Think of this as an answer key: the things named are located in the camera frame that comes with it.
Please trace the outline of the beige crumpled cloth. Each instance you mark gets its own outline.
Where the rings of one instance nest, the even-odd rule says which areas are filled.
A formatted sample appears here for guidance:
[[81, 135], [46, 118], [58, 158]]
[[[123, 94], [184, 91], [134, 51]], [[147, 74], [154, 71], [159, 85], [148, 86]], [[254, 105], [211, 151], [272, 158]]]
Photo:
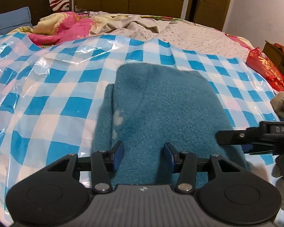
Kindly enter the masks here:
[[169, 24], [168, 21], [124, 14], [94, 15], [91, 20], [94, 24], [91, 26], [89, 36], [122, 35], [141, 41], [157, 37]]

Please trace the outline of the teal fleece garment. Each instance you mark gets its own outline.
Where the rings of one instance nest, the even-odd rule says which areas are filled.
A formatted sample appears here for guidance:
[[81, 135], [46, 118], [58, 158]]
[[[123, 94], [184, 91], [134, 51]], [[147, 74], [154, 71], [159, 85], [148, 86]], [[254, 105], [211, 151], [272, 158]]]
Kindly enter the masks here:
[[209, 82], [197, 71], [147, 63], [120, 66], [107, 85], [94, 132], [92, 151], [122, 141], [125, 154], [110, 174], [117, 184], [174, 184], [163, 157], [166, 142], [179, 151], [208, 158], [220, 154], [247, 169], [239, 145], [221, 147], [216, 132], [232, 125]]

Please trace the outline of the blue pillow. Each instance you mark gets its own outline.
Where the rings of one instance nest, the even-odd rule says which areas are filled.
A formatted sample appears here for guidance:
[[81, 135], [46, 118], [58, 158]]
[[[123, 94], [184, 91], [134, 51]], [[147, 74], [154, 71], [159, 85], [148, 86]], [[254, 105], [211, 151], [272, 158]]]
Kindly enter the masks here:
[[29, 7], [0, 14], [0, 36], [22, 26], [32, 26]]

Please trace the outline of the brown wooden door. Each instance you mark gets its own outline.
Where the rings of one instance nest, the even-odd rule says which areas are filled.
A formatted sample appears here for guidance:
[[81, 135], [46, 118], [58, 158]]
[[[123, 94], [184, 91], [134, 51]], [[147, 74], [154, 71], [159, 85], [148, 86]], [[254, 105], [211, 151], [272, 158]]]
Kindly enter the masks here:
[[186, 20], [222, 30], [230, 0], [189, 0]]

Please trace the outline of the white floral bed sheet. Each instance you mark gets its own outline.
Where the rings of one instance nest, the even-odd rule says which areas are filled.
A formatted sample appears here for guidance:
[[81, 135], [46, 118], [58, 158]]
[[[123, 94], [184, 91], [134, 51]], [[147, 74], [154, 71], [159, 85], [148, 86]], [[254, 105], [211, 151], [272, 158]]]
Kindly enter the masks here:
[[[83, 12], [89, 18], [94, 15], [108, 14], [107, 12]], [[245, 38], [226, 34], [220, 30], [195, 24], [183, 19], [165, 16], [140, 15], [156, 20], [168, 21], [166, 29], [157, 37], [166, 43], [184, 50], [198, 51], [203, 54], [221, 55], [226, 58], [247, 59], [249, 51], [254, 47]]]

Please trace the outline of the cardboard box with clothes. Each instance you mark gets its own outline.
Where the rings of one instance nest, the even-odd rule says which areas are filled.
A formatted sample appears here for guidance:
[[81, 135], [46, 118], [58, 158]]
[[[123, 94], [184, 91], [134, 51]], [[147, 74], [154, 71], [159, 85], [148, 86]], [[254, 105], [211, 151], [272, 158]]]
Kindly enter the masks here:
[[284, 52], [282, 46], [277, 47], [266, 41], [263, 52], [284, 75]]

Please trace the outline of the blue white checkered plastic sheet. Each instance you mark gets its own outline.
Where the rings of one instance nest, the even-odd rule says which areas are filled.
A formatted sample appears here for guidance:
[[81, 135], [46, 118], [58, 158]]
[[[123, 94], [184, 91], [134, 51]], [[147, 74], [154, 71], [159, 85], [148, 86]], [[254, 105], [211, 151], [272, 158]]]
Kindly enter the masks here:
[[277, 121], [268, 82], [240, 58], [103, 35], [41, 48], [26, 34], [0, 37], [0, 221], [15, 183], [67, 153], [87, 156], [104, 91], [125, 63], [196, 70], [216, 92], [235, 129]]

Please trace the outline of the red white striped cloth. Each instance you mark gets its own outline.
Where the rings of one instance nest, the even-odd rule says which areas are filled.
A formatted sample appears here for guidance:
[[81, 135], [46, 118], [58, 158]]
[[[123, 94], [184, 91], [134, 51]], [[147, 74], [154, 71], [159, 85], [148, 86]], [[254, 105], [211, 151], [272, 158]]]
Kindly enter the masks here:
[[50, 3], [53, 12], [75, 12], [74, 0], [54, 0]]

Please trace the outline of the red gold plastic bag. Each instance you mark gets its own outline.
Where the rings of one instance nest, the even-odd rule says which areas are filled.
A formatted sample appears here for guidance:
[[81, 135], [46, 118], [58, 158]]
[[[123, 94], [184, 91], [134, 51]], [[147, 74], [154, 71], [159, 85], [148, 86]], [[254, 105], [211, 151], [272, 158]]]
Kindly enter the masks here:
[[284, 91], [284, 75], [259, 48], [249, 51], [246, 64], [264, 77], [274, 90]]

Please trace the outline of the pink yellow floral quilt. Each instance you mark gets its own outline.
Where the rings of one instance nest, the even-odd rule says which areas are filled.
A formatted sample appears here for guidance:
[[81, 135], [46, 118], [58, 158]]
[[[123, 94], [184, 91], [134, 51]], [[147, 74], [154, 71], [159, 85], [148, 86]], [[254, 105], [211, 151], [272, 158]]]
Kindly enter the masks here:
[[95, 22], [75, 12], [59, 12], [41, 18], [34, 27], [21, 26], [9, 34], [24, 33], [37, 46], [52, 46], [89, 36]]

